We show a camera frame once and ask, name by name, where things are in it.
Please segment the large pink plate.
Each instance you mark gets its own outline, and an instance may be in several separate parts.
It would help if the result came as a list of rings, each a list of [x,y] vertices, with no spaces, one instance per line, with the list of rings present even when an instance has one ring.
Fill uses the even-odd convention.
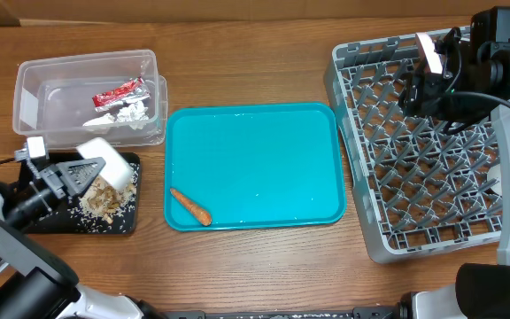
[[[421,60],[417,73],[441,75],[444,71],[443,62],[432,38],[427,33],[416,33],[415,42]]]

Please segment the white bowl with food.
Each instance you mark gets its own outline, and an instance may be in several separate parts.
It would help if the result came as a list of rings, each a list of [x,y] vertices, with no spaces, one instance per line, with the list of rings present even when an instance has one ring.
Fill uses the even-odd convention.
[[[130,183],[133,168],[102,137],[96,137],[76,147],[84,159],[101,157],[105,165],[99,175],[116,191],[123,191]]]

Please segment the white tissue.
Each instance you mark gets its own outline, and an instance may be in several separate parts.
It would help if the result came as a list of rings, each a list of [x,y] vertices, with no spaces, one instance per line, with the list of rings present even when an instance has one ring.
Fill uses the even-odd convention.
[[[142,101],[135,102],[128,106],[121,107],[115,114],[105,113],[104,115],[83,123],[88,131],[97,134],[106,134],[110,129],[110,124],[130,122],[129,127],[133,130],[139,130],[144,127],[143,121],[147,121],[148,108]]]

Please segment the red foil snack wrapper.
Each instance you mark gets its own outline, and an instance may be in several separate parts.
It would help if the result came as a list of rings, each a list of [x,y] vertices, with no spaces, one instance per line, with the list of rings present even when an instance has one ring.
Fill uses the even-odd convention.
[[[143,78],[136,77],[116,89],[95,95],[92,102],[97,112],[105,112],[116,107],[144,101],[150,96],[151,92]]]

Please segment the orange carrot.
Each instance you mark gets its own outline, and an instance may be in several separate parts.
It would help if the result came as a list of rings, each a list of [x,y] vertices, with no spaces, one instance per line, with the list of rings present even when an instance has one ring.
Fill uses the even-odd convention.
[[[212,224],[213,218],[206,209],[202,208],[199,204],[186,197],[175,188],[171,188],[170,193],[190,214],[197,219],[200,224],[205,227]]]

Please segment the white cup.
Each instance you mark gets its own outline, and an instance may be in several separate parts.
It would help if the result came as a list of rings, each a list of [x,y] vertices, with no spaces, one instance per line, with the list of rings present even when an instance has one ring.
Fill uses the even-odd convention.
[[[501,169],[499,164],[489,168],[486,174],[486,179],[488,182],[492,183],[492,186],[489,188],[489,192],[493,192],[498,196],[501,196],[502,185],[501,185]]]

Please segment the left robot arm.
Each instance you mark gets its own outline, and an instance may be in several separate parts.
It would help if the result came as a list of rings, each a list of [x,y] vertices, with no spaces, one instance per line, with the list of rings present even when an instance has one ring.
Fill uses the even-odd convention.
[[[0,182],[0,318],[160,318],[143,300],[82,285],[64,261],[24,233],[43,214],[81,197],[105,160],[24,162],[30,183],[15,190]]]

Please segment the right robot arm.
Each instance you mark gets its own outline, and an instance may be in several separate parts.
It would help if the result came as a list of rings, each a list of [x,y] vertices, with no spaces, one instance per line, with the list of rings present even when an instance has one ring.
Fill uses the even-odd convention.
[[[454,284],[401,300],[400,318],[510,318],[510,6],[478,12],[467,41],[454,27],[440,40],[415,36],[420,64],[405,74],[406,116],[445,121],[454,135],[490,119],[498,141],[502,230],[494,264],[463,264]]]

